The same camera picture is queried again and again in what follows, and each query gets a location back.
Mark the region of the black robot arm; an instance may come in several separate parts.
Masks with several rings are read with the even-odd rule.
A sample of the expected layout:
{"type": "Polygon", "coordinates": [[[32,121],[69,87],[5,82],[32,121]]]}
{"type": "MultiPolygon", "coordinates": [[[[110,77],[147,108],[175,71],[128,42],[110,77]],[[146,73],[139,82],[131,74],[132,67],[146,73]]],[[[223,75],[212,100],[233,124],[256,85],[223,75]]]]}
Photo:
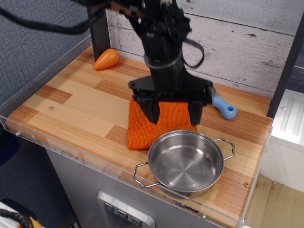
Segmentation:
{"type": "Polygon", "coordinates": [[[159,102],[186,102],[192,125],[198,125],[203,107],[212,102],[212,82],[193,76],[187,68],[182,45],[202,46],[187,38],[190,19],[174,0],[82,0],[81,5],[98,11],[76,25],[74,33],[82,33],[94,24],[104,9],[125,15],[144,48],[144,62],[150,75],[129,82],[136,101],[153,124],[160,116],[159,102]]]}

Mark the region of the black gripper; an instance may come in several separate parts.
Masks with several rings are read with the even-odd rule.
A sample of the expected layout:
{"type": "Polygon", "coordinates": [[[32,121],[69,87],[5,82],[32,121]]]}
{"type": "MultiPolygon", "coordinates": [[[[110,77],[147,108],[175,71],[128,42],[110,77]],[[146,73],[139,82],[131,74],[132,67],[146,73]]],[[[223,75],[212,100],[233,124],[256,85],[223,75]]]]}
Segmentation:
{"type": "Polygon", "coordinates": [[[144,55],[150,75],[128,83],[133,98],[146,118],[157,124],[160,117],[159,101],[188,102],[191,125],[201,121],[203,106],[212,103],[213,83],[191,75],[185,68],[181,54],[169,61],[159,61],[144,55]]]}

